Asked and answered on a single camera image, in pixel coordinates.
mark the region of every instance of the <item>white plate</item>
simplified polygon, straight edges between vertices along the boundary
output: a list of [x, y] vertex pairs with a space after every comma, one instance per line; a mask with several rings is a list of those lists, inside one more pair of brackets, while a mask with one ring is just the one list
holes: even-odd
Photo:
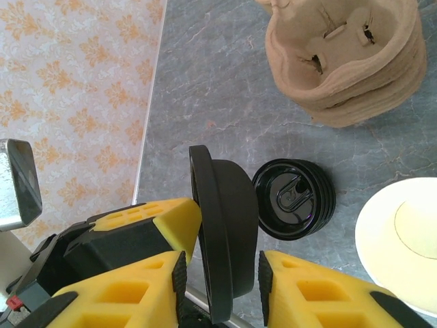
[[398, 208], [418, 195], [428, 197], [437, 212], [437, 178], [408, 179], [377, 192], [358, 216], [355, 243], [361, 263], [377, 285], [412, 309], [437, 317], [437, 260], [405, 246], [395, 229]]

